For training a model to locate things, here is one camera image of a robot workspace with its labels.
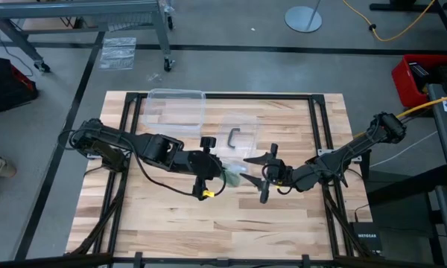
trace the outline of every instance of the metal cart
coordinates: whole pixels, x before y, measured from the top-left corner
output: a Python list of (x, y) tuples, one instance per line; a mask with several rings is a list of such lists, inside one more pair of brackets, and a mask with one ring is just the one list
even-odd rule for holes
[[(60, 18), (64, 29), (25, 30), (15, 19)], [(167, 28), (174, 27), (168, 12), (161, 12), (158, 0), (80, 0), (40, 1), (0, 4), (0, 30), (20, 47), (42, 72), (50, 72), (32, 44), (29, 34), (122, 31), (155, 29), (164, 54), (164, 69), (170, 71), (174, 61), (167, 38)]]

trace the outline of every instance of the butcher block tabletop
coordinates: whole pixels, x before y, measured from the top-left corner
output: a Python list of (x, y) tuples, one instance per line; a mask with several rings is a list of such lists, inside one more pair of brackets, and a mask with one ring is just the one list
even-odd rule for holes
[[(101, 112), (105, 125), (118, 128), (126, 94), (107, 93)], [(338, 148), (352, 140), (343, 95), (325, 94), (325, 99), (332, 140)], [(140, 107), (136, 134), (155, 133), (142, 123), (144, 106), (145, 99)], [(134, 104), (130, 107), (126, 131), (130, 129), (133, 110)], [(316, 110), (322, 146), (326, 148), (318, 106)], [(298, 167), (314, 157), (315, 144), (307, 100), (207, 99), (202, 136), (215, 135), (222, 117), (231, 112), (258, 116), (260, 127), (253, 156), (263, 155), (272, 143), (277, 143), (278, 158), (287, 165)], [(199, 138), (175, 138), (184, 141), (185, 150), (200, 150)], [(91, 160), (87, 169), (100, 165), (101, 160)], [(144, 167), (153, 179), (191, 192), (194, 176), (168, 173), (148, 165)], [(357, 165), (351, 168), (360, 171)], [(77, 248), (98, 222), (108, 175), (108, 170), (100, 169), (84, 177), (67, 252)], [(252, 165), (250, 175), (260, 177), (261, 166)], [(345, 175), (349, 187), (343, 187), (343, 197), (351, 220), (355, 209), (367, 204), (367, 196), (364, 183), (357, 174), (348, 170)], [(119, 177), (115, 181), (115, 190)], [(221, 186), (219, 179), (207, 182), (211, 191), (217, 191)], [(312, 260), (332, 259), (319, 184), (310, 191), (292, 191), (288, 195), (278, 194), (275, 188), (271, 188), (266, 204), (259, 202), (259, 196), (255, 187), (242, 181), (239, 187), (227, 187), (218, 197), (198, 201), (149, 182), (133, 158), (115, 256), (133, 257), (136, 252), (143, 252), (146, 258), (290, 260), (307, 254)], [(358, 210), (358, 219), (372, 220), (368, 207)], [(104, 232), (102, 252), (107, 249), (111, 222)], [(342, 231), (335, 222), (340, 253), (344, 254)]]

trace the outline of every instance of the yellow clip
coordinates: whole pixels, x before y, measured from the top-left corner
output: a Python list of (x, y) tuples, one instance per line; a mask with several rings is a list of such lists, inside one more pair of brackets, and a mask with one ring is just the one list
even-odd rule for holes
[(205, 196), (205, 197), (214, 197), (215, 194), (214, 194), (214, 192), (205, 190), (205, 191), (203, 192), (203, 196)]

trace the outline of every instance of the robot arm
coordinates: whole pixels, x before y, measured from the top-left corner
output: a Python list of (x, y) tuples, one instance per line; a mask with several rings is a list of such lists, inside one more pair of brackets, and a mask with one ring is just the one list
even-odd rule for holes
[(200, 140), (201, 151), (184, 151), (184, 143), (175, 138), (149, 133), (134, 135), (104, 126), (99, 119), (91, 119), (84, 121), (70, 136), (69, 143), (84, 156), (101, 156), (103, 166), (115, 172), (122, 172), (128, 165), (123, 153), (127, 150), (156, 168), (195, 175), (197, 178), (189, 195), (199, 200), (212, 195), (207, 191), (205, 181), (219, 177), (223, 171), (220, 159), (210, 153), (210, 148), (215, 146), (213, 137)]
[(285, 165), (283, 160), (277, 159), (278, 145), (272, 144), (270, 153), (244, 161), (263, 165), (262, 176), (255, 178), (241, 174), (250, 180), (260, 191), (260, 202), (268, 200), (269, 186), (279, 185), (295, 188), (299, 192), (307, 191), (319, 182), (321, 184), (333, 179), (340, 180), (348, 187), (343, 173), (351, 163), (351, 159), (360, 156), (377, 143), (398, 143), (405, 137), (405, 126), (393, 114), (382, 112), (375, 115), (370, 127), (363, 134), (342, 146), (340, 149), (322, 156), (316, 156), (296, 169)]

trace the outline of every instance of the metal handle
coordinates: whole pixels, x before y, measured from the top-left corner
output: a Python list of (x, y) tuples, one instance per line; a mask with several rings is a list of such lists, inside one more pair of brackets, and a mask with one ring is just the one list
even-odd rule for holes
[(227, 139), (227, 141), (226, 141), (226, 144), (232, 149), (235, 149), (235, 146), (231, 145), (230, 142), (232, 141), (233, 133), (235, 131), (240, 132), (240, 128), (238, 128), (238, 127), (232, 128), (232, 130), (230, 130), (229, 139)]

